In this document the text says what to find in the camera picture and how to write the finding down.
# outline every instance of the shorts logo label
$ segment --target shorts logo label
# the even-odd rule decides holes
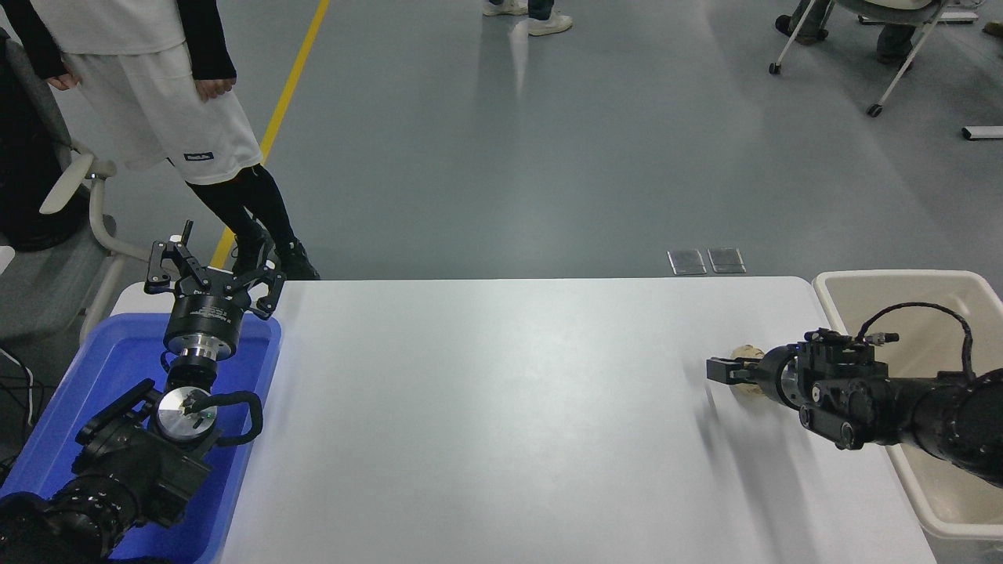
[[[186,161],[212,161],[216,159],[212,153],[186,153]]]

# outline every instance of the blue plastic bin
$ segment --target blue plastic bin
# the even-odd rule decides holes
[[[70,466],[81,451],[73,440],[87,420],[143,378],[152,378],[156,389],[163,389],[166,374],[159,358],[168,317],[115,315],[91,331],[0,490],[0,497],[32,492],[50,498],[73,478]],[[220,362],[213,391],[253,390],[264,403],[279,357],[280,336],[275,319],[262,321],[246,315],[237,353]],[[228,437],[243,434],[251,427],[243,405],[221,407],[218,424]],[[213,472],[189,502],[185,520],[171,529],[154,524],[132,529],[111,557],[156,556],[176,564],[215,562],[230,528],[253,445],[213,449],[205,459]]]

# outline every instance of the white table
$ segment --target white table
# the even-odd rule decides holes
[[[0,245],[0,274],[7,270],[12,260],[14,260],[14,248]]]
[[[824,326],[803,280],[292,282],[276,317],[223,564],[934,562],[884,450],[705,378]]]

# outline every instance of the black shoe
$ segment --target black shoe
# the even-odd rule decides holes
[[[776,20],[773,22],[773,27],[780,33],[790,37],[790,16],[776,16]],[[818,33],[815,35],[798,35],[794,38],[794,41],[800,43],[801,45],[814,45],[818,41],[824,41],[826,37],[828,37],[828,30],[819,29]]]
[[[234,266],[231,269],[234,276],[247,274],[265,264],[265,260],[274,246],[272,238],[264,229],[259,231],[257,238],[237,238],[237,249],[235,249],[237,260],[234,261]]]
[[[279,270],[286,274],[286,279],[320,280],[320,274],[307,258],[303,243],[294,241],[288,247],[276,247],[275,254],[279,256]]]

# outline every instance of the chair armrest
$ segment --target chair armrest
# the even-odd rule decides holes
[[[59,210],[62,210],[69,199],[76,194],[76,189],[80,187],[83,180],[90,174],[90,166],[94,162],[94,156],[92,154],[81,155],[79,159],[73,161],[63,174],[56,181],[56,184],[52,186],[52,190],[49,191],[49,195],[42,202],[42,206],[38,209],[38,213],[42,215],[51,215]]]
[[[0,245],[0,272],[3,272],[12,260],[14,260],[14,249]]]

